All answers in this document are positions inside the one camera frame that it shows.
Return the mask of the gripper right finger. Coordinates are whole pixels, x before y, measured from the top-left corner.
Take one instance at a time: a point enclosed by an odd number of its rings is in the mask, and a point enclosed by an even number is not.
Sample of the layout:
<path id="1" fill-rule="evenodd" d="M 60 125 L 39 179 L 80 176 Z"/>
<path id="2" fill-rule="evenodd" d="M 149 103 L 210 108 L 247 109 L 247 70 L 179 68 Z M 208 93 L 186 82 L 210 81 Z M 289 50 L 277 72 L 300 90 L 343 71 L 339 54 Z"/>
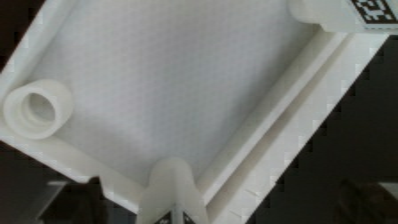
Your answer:
<path id="1" fill-rule="evenodd" d="M 398 224 L 398 182 L 341 181 L 332 224 Z"/>

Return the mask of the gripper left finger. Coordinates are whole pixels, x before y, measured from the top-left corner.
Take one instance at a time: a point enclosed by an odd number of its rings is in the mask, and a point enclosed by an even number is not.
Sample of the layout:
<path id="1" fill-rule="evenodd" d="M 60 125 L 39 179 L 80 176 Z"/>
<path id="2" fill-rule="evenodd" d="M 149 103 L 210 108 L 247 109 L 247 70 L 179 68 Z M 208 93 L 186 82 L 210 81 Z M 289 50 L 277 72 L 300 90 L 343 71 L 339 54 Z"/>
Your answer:
<path id="1" fill-rule="evenodd" d="M 108 212 L 99 178 L 85 183 L 51 180 L 23 218 L 23 224 L 106 224 Z"/>

